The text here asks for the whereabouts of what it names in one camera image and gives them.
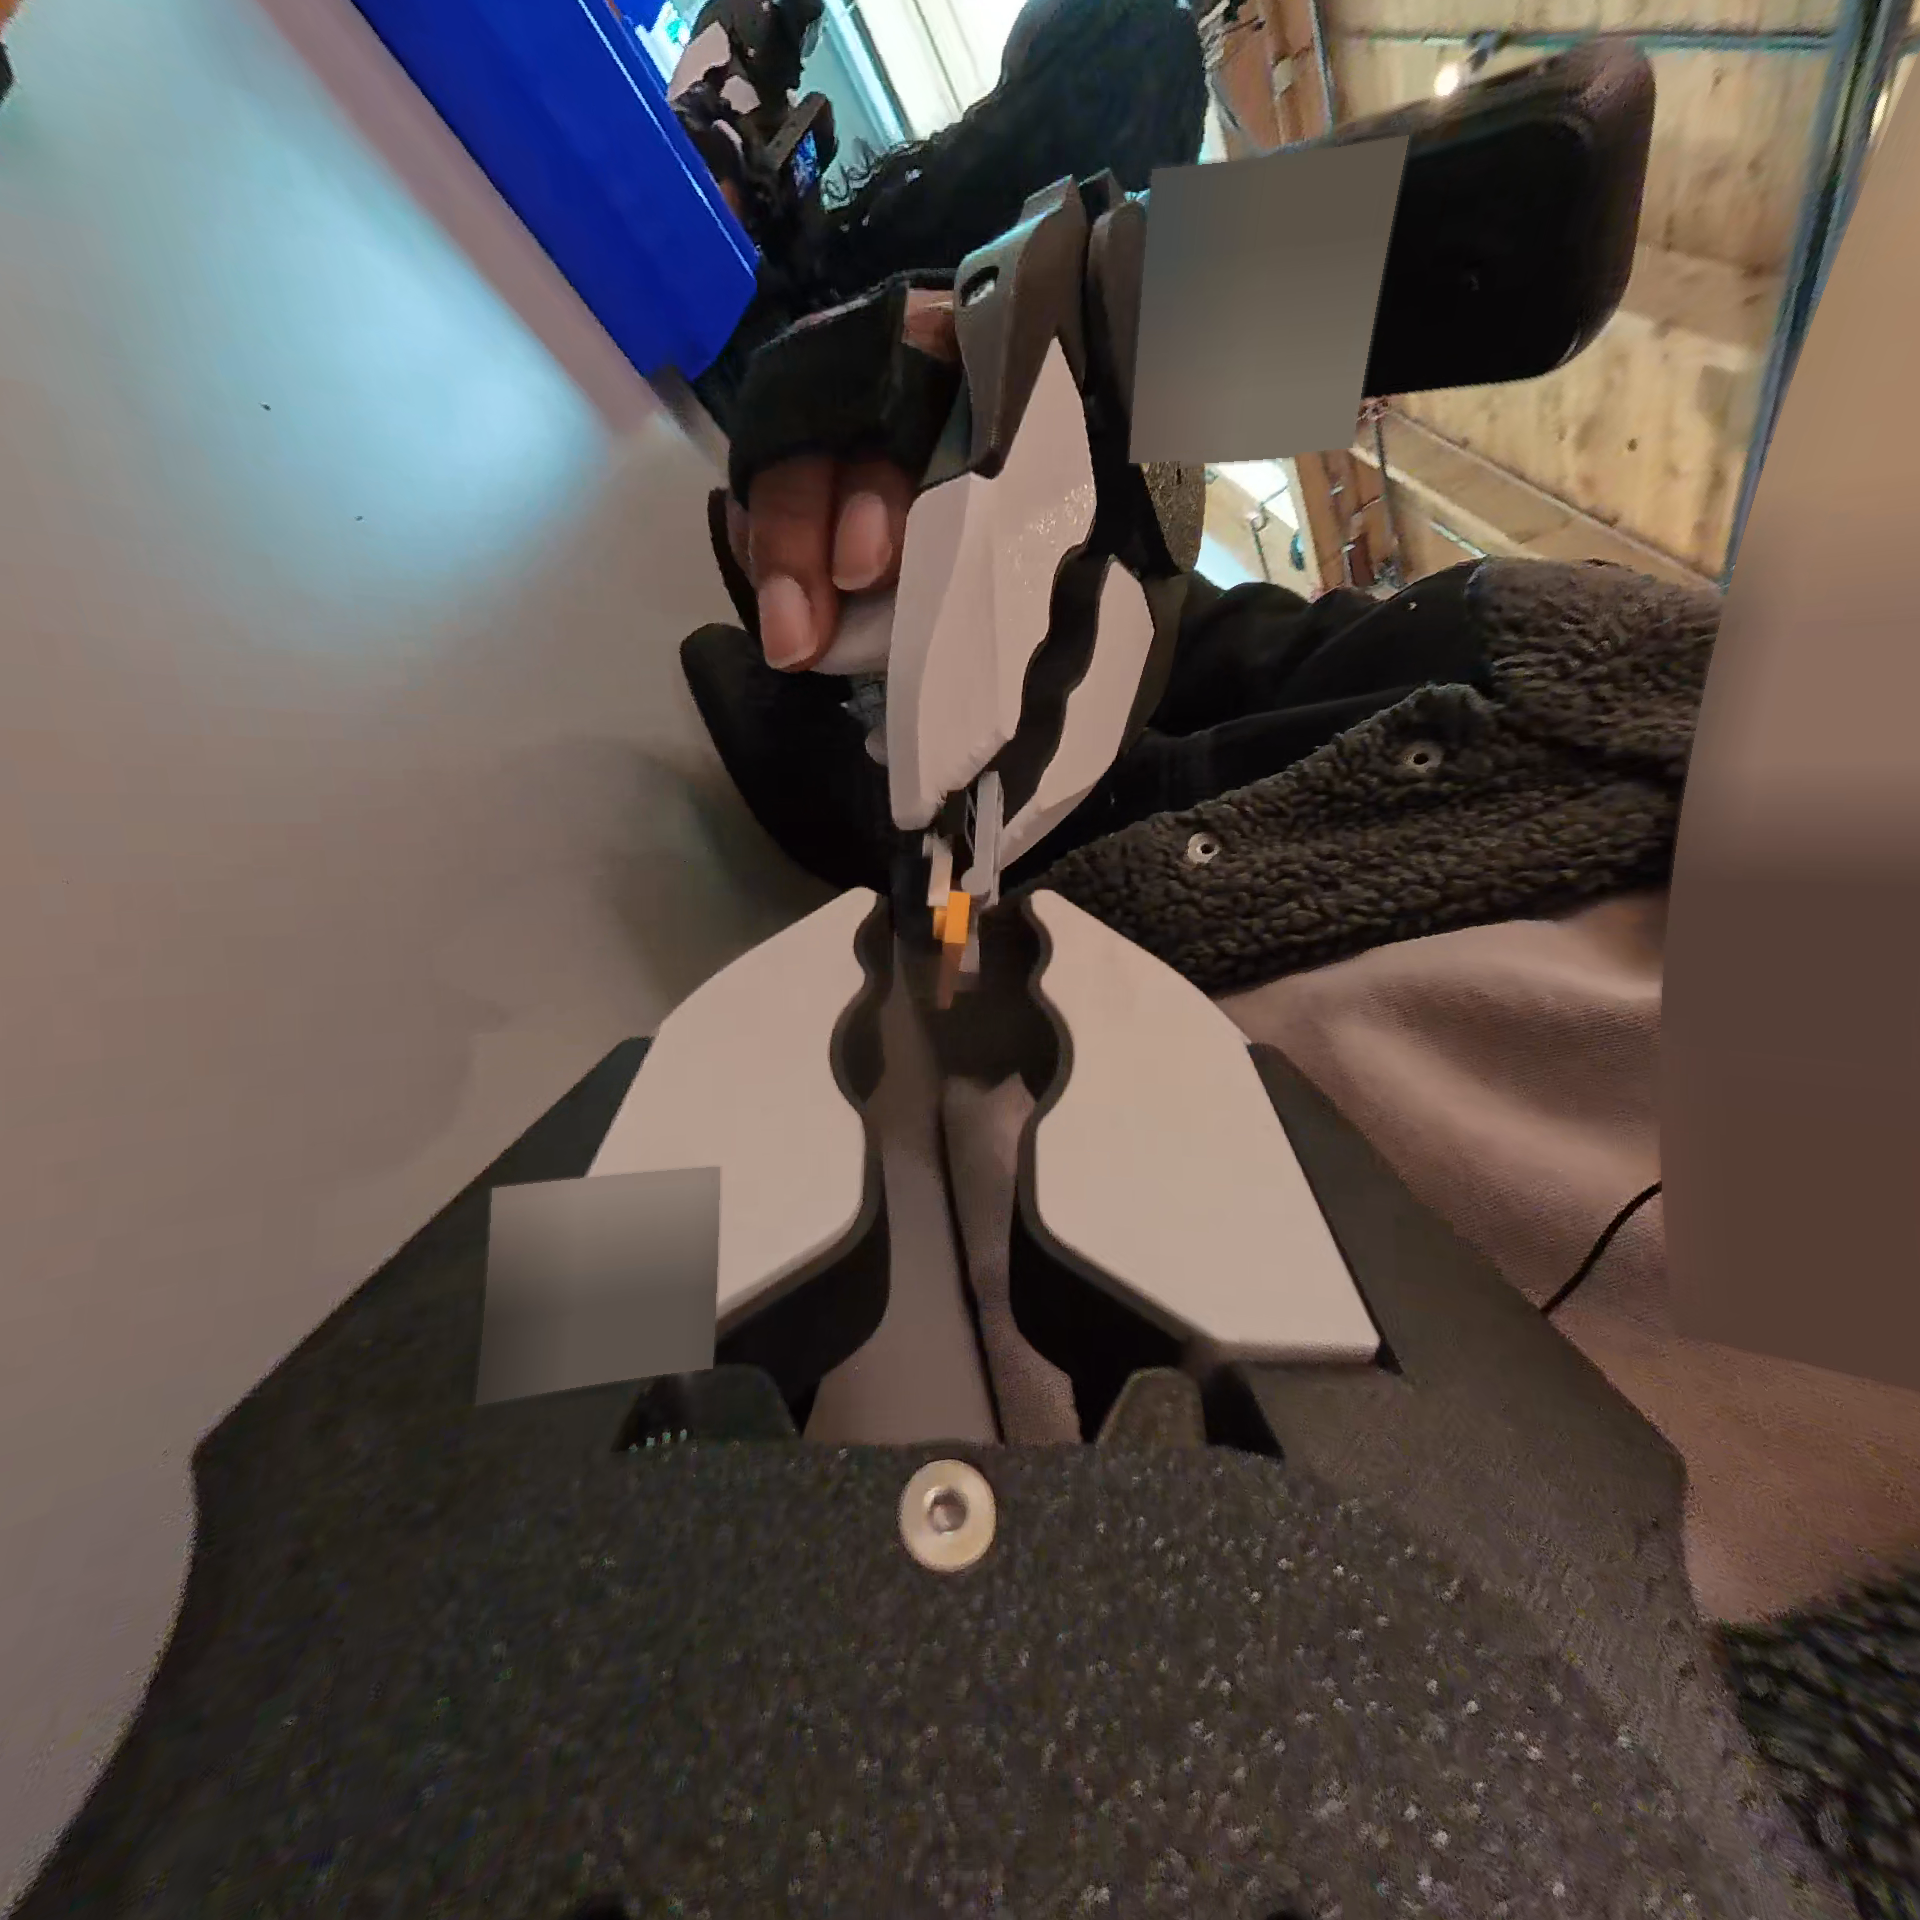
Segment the black wired earphone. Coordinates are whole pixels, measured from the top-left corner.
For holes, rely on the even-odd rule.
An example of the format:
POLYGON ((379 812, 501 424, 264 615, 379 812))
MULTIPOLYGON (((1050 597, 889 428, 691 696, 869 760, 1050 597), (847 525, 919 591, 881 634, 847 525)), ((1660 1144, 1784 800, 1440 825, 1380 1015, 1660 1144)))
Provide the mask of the black wired earphone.
POLYGON ((1614 1241, 1619 1240, 1619 1235, 1623 1234, 1623 1230, 1625 1230, 1654 1198, 1658 1198, 1662 1192, 1664 1192, 1664 1182, 1657 1178, 1654 1182, 1650 1182, 1648 1185, 1644 1185, 1641 1192, 1637 1192, 1633 1198, 1629 1198, 1629 1200, 1613 1213, 1613 1217, 1604 1224, 1604 1228, 1603 1228, 1601 1234, 1597 1235, 1594 1243, 1588 1247, 1588 1251, 1585 1254, 1585 1258, 1582 1258, 1582 1259, 1579 1261, 1579 1266, 1572 1270, 1572 1275, 1571 1275, 1564 1284, 1561 1284, 1561 1285, 1549 1296, 1549 1300, 1540 1306, 1540 1315, 1543 1315, 1543 1318, 1553 1318, 1564 1304, 1568 1304, 1568 1302, 1572 1300, 1572 1296, 1574 1296, 1574 1293, 1582 1287, 1582 1284, 1586 1284, 1586 1279, 1592 1275, 1592 1272, 1597 1270, 1598 1261, 1613 1250, 1613 1245, 1614 1245, 1614 1241))

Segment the blue plastic storage bin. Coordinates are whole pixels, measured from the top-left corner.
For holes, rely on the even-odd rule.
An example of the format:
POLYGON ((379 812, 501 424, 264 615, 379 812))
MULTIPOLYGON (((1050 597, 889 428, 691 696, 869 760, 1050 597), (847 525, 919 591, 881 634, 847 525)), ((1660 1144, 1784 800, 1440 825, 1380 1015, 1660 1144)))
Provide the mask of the blue plastic storage bin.
POLYGON ((610 4, 360 1, 373 34, 640 376, 705 376, 758 254, 610 4))

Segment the person's right hand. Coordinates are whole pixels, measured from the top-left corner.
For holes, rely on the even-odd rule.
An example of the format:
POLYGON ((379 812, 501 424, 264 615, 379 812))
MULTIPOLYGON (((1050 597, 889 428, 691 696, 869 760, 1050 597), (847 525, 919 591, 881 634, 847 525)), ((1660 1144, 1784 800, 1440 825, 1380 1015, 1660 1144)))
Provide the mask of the person's right hand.
POLYGON ((915 497, 915 477, 883 458, 801 453, 752 477, 730 506, 730 540, 775 670, 814 667, 847 606, 899 584, 915 497))

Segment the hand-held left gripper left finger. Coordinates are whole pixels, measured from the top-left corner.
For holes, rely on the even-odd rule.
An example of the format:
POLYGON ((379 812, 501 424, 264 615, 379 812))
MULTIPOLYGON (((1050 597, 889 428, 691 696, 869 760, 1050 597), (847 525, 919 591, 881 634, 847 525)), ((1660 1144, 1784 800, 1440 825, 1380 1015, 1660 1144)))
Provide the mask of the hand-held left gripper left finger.
POLYGON ((588 1173, 719 1173, 716 1324, 745 1326, 852 1247, 869 1133, 847 1024, 872 990, 854 886, 747 949, 652 1035, 588 1173))

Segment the small lego subassembly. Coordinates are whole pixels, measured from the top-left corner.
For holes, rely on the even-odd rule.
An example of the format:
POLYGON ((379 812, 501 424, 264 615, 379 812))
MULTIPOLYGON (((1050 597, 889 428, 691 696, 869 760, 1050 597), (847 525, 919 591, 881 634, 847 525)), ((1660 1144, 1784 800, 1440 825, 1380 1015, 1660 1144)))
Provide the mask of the small lego subassembly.
POLYGON ((999 899, 1002 832, 1002 780, 995 770, 952 794, 922 832, 925 911, 936 947, 933 1005, 938 1011, 948 1011, 980 972, 978 923, 999 899))

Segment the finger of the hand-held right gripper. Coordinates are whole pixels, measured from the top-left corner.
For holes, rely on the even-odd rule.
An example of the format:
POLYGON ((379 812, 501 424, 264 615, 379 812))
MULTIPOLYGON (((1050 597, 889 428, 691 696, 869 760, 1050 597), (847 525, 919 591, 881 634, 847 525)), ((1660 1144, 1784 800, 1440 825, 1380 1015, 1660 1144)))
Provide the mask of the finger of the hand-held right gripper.
POLYGON ((999 857, 1023 857, 1103 783, 1128 738, 1157 644, 1148 593, 1134 573, 1078 589, 1065 636, 1045 641, 1039 681, 1002 758, 999 857))
POLYGON ((1020 736, 1040 761, 1023 804, 1006 804, 1008 819, 1043 834, 1069 804, 1069 780, 1049 770, 1061 743, 1045 740, 1045 708, 1026 683, 1059 575, 1086 552, 1095 518, 1085 398, 1066 349, 1049 347, 1000 470, 929 487, 908 512, 884 677, 901 832, 933 827, 1020 736))

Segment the beige sweatshirt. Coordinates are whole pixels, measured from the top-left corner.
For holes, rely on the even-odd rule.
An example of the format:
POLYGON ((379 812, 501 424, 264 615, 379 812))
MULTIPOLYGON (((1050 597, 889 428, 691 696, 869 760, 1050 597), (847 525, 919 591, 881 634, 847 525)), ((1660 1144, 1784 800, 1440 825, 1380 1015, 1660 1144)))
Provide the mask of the beige sweatshirt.
POLYGON ((1225 1373, 1327 1478, 1457 1527, 1571 1613, 1763 1620, 1916 1569, 1916 1392, 1682 1335, 1662 1195, 1554 1315, 1606 1222, 1662 1179, 1666 906, 1641 895, 1390 943, 1212 1000, 1252 1047, 1379 1334, 1373 1364, 1231 1359, 1138 1322, 1045 1251, 1020 1138, 1013 1302, 1095 1428, 1131 1370, 1225 1373))

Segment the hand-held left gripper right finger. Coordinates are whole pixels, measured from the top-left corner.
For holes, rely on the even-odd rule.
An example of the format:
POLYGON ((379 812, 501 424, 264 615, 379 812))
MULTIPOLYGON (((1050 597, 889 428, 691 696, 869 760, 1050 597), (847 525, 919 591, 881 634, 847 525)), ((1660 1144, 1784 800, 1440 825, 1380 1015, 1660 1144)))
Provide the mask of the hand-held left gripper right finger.
POLYGON ((1061 892, 1032 996, 1059 1065, 1023 1142, 1039 1245, 1233 1362, 1370 1365, 1380 1329, 1236 1022, 1061 892))

